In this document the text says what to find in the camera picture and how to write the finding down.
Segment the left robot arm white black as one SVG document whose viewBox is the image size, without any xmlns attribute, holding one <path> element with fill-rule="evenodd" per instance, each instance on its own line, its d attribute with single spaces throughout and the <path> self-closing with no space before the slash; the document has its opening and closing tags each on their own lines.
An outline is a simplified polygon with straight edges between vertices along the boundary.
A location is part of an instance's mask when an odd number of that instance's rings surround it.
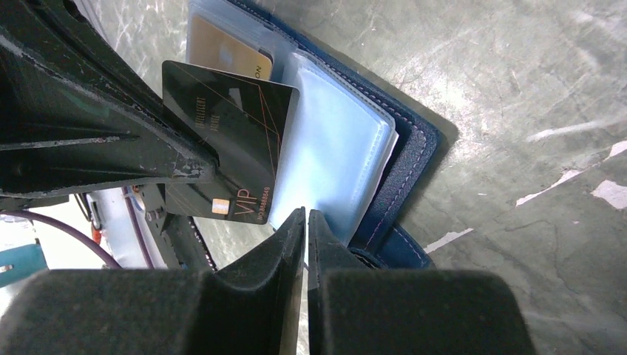
<svg viewBox="0 0 627 355">
<path fill-rule="evenodd" d="M 209 182 L 217 160 L 102 36 L 88 1 L 1 3 L 1 211 L 75 198 L 112 266 L 207 268 L 172 186 Z"/>
</svg>

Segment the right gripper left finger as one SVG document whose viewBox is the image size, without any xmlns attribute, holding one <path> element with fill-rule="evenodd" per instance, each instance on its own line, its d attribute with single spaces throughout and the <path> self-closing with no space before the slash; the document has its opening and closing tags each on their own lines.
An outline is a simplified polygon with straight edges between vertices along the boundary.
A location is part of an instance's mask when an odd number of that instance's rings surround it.
<svg viewBox="0 0 627 355">
<path fill-rule="evenodd" d="M 1 319 L 3 354 L 294 354 L 305 210 L 219 271 L 52 270 Z"/>
</svg>

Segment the orange credit card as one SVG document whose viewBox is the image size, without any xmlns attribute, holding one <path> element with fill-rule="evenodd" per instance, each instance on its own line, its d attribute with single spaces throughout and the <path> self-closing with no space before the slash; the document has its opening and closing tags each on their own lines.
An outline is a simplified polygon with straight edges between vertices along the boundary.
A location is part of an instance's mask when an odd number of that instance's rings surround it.
<svg viewBox="0 0 627 355">
<path fill-rule="evenodd" d="M 271 77 L 273 62 L 270 57 L 201 16 L 192 16 L 189 35 L 189 63 L 261 80 Z"/>
</svg>

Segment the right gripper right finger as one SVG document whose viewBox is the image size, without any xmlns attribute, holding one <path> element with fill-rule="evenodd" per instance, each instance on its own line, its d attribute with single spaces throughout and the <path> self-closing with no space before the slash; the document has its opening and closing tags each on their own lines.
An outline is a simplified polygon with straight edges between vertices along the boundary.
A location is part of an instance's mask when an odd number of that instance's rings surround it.
<svg viewBox="0 0 627 355">
<path fill-rule="evenodd" d="M 476 270 L 375 269 L 308 219 L 312 354 L 534 354 L 510 287 Z"/>
</svg>

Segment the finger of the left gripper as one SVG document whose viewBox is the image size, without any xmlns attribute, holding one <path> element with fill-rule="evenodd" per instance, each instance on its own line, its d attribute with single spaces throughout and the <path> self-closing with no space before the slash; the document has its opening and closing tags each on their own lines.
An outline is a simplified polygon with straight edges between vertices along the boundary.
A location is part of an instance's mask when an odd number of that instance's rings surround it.
<svg viewBox="0 0 627 355">
<path fill-rule="evenodd" d="M 84 14 L 85 1 L 1 3 L 1 195 L 47 198 L 204 183 L 217 159 Z"/>
</svg>

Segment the blue card holder wallet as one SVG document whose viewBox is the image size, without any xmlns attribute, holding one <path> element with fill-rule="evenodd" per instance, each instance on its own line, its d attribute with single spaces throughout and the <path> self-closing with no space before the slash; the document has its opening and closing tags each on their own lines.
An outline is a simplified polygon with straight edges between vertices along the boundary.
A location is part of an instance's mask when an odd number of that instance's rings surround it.
<svg viewBox="0 0 627 355">
<path fill-rule="evenodd" d="M 252 1 L 192 1 L 199 15 L 271 58 L 271 78 L 299 90 L 269 223 L 316 209 L 368 265 L 428 268 L 427 252 L 396 218 L 440 144 L 420 114 Z"/>
</svg>

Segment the black VIP credit card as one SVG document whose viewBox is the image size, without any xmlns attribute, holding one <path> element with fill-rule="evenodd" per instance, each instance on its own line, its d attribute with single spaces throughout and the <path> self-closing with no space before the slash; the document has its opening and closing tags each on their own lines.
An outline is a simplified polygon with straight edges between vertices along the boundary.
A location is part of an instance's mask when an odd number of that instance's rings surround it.
<svg viewBox="0 0 627 355">
<path fill-rule="evenodd" d="M 299 90 L 171 60 L 162 79 L 163 114 L 180 119 L 217 160 L 215 178 L 195 189 L 201 216 L 267 223 Z"/>
</svg>

